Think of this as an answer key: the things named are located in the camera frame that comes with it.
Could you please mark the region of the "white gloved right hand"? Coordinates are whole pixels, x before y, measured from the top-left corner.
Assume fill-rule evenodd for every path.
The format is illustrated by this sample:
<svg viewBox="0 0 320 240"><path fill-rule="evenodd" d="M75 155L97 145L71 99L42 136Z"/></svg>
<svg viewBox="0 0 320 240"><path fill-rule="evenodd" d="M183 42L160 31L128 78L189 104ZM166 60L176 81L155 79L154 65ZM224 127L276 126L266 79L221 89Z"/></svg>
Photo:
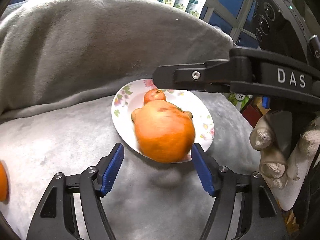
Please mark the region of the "white gloved right hand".
<svg viewBox="0 0 320 240"><path fill-rule="evenodd" d="M280 207L294 206L313 160L319 161L319 120L316 113L270 110L250 134L260 152L259 172Z"/></svg>

